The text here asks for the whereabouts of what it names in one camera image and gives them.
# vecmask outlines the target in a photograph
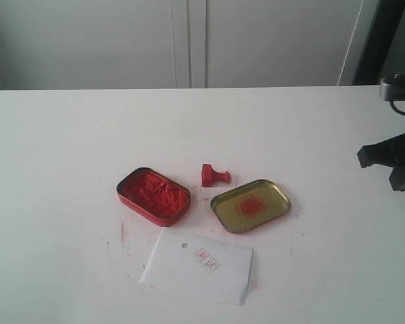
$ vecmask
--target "red ink pad tin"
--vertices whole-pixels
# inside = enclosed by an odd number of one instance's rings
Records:
[[[277,184],[255,180],[217,195],[211,209],[229,232],[241,233],[285,214],[291,202]]]
[[[189,209],[190,192],[148,167],[140,167],[117,185],[122,203],[159,226],[171,226]]]

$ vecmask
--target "red powder residue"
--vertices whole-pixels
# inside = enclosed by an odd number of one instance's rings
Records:
[[[174,216],[189,201],[182,189],[153,173],[136,175],[125,186],[124,196],[160,218]]]
[[[269,208],[261,198],[255,197],[253,194],[245,196],[236,202],[236,210],[239,215],[247,217],[258,216],[260,212]]]

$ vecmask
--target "white tabletop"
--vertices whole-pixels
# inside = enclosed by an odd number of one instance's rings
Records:
[[[356,157],[405,131],[378,91],[0,92],[0,323],[405,323],[405,192]],[[254,248],[244,306],[139,283],[161,228],[115,186],[141,166],[191,190],[175,228]],[[210,199],[259,178],[292,210],[225,232]]]

